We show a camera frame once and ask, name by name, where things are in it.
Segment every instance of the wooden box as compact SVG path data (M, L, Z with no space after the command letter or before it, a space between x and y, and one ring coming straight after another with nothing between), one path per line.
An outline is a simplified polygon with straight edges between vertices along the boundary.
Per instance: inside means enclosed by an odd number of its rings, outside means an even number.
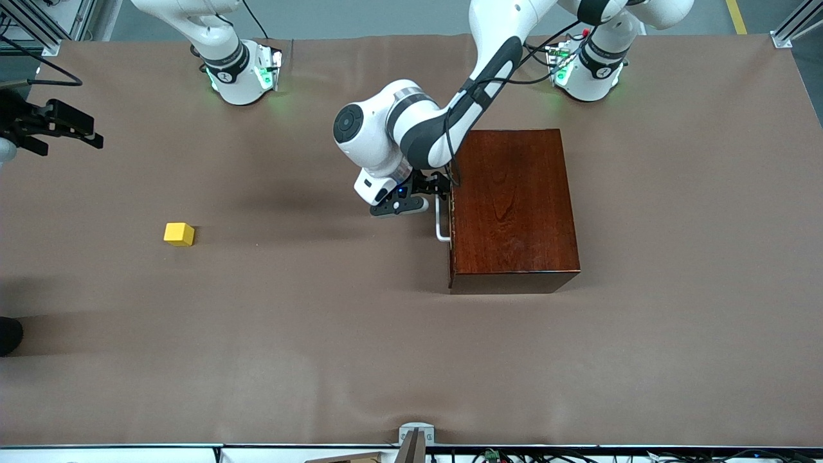
M474 130L457 161L453 294L554 292L580 272L560 130Z

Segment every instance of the black round object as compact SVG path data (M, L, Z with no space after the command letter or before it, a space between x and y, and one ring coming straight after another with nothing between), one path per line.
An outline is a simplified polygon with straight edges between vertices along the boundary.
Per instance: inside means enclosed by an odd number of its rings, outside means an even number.
M363 110L358 105L349 105L337 113L334 119L334 139L338 143L350 142L363 127Z
M23 340L23 325L19 321L0 316L0 357L12 353Z

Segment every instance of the yellow line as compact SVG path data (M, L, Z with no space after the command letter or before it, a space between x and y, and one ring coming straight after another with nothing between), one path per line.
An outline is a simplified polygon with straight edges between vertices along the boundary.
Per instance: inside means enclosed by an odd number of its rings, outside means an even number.
M737 5L737 0L726 0L726 6L728 7L728 14L732 15L732 24L734 24L734 30L739 35L746 35L746 23L743 22L743 16L740 14L740 7Z

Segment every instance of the brown table surface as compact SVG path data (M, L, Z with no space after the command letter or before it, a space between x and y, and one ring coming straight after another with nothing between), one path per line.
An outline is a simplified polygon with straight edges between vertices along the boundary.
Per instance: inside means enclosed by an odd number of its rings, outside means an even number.
M468 36L298 41L222 103L180 43L68 43L97 152L3 167L3 444L819 445L823 132L764 35L640 37L604 101L509 86L478 129L562 130L583 272L455 297L434 219L368 216L334 115L409 77L445 103ZM529 68L521 77L536 77ZM53 77L53 72L44 71ZM167 222L197 244L162 241Z

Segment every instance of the yellow cube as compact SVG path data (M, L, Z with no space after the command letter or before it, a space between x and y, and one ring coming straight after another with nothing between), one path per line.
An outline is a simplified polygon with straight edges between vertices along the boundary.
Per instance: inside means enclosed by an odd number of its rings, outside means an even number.
M163 241L172 246L191 246L194 244L194 228L183 222L166 223Z

